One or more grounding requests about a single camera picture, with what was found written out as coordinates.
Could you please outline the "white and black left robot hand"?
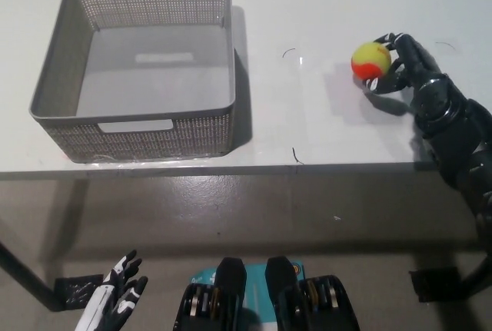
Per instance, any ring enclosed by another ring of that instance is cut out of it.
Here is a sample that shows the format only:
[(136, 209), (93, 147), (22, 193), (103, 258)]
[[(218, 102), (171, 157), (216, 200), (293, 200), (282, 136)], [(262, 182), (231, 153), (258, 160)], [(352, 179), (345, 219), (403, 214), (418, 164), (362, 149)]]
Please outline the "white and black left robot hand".
[(133, 250), (123, 256), (93, 292), (75, 331), (118, 331), (127, 322), (148, 283), (135, 278), (142, 263)]

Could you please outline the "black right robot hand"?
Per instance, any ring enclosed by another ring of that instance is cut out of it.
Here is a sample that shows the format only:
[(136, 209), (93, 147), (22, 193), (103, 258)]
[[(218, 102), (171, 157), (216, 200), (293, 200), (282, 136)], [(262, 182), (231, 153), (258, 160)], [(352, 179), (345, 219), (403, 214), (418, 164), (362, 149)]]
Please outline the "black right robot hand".
[(419, 41), (408, 33), (387, 33), (375, 40), (389, 51), (395, 51), (397, 58), (391, 62), (389, 70), (380, 77), (364, 79), (362, 84), (373, 94), (390, 94), (422, 85), (431, 78), (439, 77), (441, 70), (435, 58)]

